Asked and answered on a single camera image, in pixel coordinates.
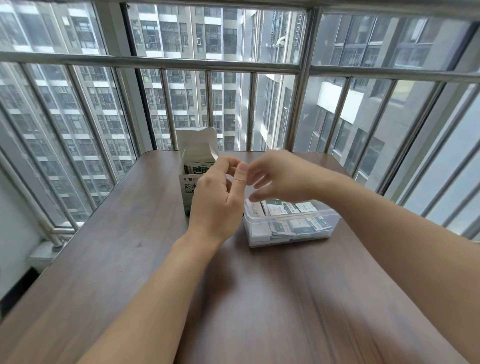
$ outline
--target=box flap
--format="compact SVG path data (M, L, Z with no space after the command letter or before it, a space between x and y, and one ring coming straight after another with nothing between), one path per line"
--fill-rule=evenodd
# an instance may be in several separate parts
M179 146L180 155L183 155L186 147L210 145L210 147L218 152L216 129L211 126L204 128L178 128L177 143Z

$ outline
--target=brown tabletop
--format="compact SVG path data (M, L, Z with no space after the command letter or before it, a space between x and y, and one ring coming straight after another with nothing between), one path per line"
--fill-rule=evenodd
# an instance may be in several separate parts
M142 155L2 323L0 363L80 359L186 231L179 162ZM195 292L176 361L466 363L343 220L328 240L256 249L239 226Z

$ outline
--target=wall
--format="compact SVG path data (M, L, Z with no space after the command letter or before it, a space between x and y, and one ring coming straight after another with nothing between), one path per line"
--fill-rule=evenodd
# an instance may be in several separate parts
M0 170L0 299L30 268L25 260L42 239L28 205Z

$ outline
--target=plastic container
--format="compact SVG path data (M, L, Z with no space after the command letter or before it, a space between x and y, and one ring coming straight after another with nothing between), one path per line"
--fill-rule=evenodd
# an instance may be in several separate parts
M310 202L317 211L276 216L255 216L252 213L252 207L248 205L251 203L245 200L243 224L247 232L249 246L254 248L329 238L340 220L340 215L320 201L311 200L306 202ZM314 223L316 227L314 228L309 221ZM319 226L315 221L321 222L322 226ZM302 228L302 226L307 226L307 223L312 228ZM281 235L277 235L279 229L281 230Z

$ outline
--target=clear plastic box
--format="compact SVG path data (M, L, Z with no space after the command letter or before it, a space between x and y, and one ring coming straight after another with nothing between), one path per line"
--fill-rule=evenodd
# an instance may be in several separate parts
M249 246L251 248L256 248L259 246L287 244L329 238L332 235L332 232L334 231L338 221L340 220L340 215L335 210L331 209L329 206L320 201L310 200L306 202L310 202L317 209L317 211L258 217L253 216L250 213L247 201L245 200L243 224L247 232ZM292 224L297 224L298 226L298 222L293 220L308 222L312 221L312 219L315 217L324 219L328 225L330 225L330 227L327 227L321 231L298 233L294 235L275 235L275 232L272 232L274 226L279 226L279 223L284 224L286 222L289 227L292 227Z

